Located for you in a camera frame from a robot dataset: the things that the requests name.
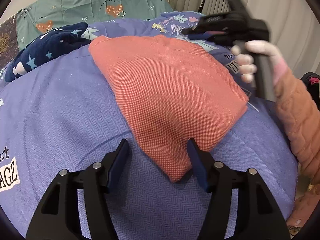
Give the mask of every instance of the person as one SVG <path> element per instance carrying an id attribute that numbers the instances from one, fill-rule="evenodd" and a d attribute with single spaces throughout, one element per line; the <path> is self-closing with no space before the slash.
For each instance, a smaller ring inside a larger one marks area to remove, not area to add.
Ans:
<path id="1" fill-rule="evenodd" d="M 320 112 L 304 83 L 293 76 L 278 47 L 267 41 L 248 41 L 245 47 L 271 60 L 277 115 L 284 124 L 291 151 L 301 165 L 301 173 L 310 177 L 313 185 L 295 201 L 287 220 L 288 226 L 302 227 L 320 200 Z M 231 51 L 236 56 L 242 80 L 252 82 L 257 71 L 253 57 L 241 54 L 238 46 Z"/>

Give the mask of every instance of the orange heart print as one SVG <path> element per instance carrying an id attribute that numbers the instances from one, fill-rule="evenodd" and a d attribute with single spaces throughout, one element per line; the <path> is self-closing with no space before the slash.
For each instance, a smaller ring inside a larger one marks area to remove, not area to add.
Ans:
<path id="1" fill-rule="evenodd" d="M 47 21 L 46 23 L 38 23 L 36 25 L 37 29 L 39 31 L 41 31 L 42 33 L 46 33 L 48 31 L 52 30 L 53 29 L 52 26 L 53 26 L 52 21 Z"/>
<path id="2" fill-rule="evenodd" d="M 125 15 L 125 12 L 123 12 L 123 8 L 122 8 L 122 5 L 108 5 L 106 7 L 106 13 L 108 15 L 111 15 L 113 16 L 114 18 L 120 16 L 120 17 L 123 17 Z"/>

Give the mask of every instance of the folded navy blanket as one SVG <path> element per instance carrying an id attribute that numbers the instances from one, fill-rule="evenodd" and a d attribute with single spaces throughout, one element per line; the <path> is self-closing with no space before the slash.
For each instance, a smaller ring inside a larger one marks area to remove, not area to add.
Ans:
<path id="1" fill-rule="evenodd" d="M 87 28 L 87 23 L 77 23 L 39 36 L 14 58 L 7 67 L 4 80 L 11 82 L 54 58 L 88 45 L 90 40 L 81 37 Z"/>

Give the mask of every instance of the device handle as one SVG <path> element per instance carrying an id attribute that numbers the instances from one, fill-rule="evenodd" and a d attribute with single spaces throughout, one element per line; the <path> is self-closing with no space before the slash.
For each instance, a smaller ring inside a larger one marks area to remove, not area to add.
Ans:
<path id="1" fill-rule="evenodd" d="M 273 90 L 273 65 L 269 56 L 249 52 L 245 48 L 245 41 L 235 41 L 234 45 L 239 46 L 241 54 L 248 54 L 253 57 L 257 72 L 254 74 L 256 83 L 256 97 L 269 101 L 276 101 Z"/>

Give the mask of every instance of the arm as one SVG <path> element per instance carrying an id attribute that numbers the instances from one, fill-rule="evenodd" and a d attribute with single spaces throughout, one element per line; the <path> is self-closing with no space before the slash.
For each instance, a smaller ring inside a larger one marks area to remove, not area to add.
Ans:
<path id="1" fill-rule="evenodd" d="M 279 49 L 266 41 L 249 41 L 246 49 L 270 56 L 273 64 L 273 84 L 279 119 L 291 143 L 292 153 L 298 158 L 302 172 L 320 183 L 320 112 L 301 80 L 295 78 Z M 256 66 L 249 55 L 239 55 L 233 47 L 244 82 L 253 80 Z"/>

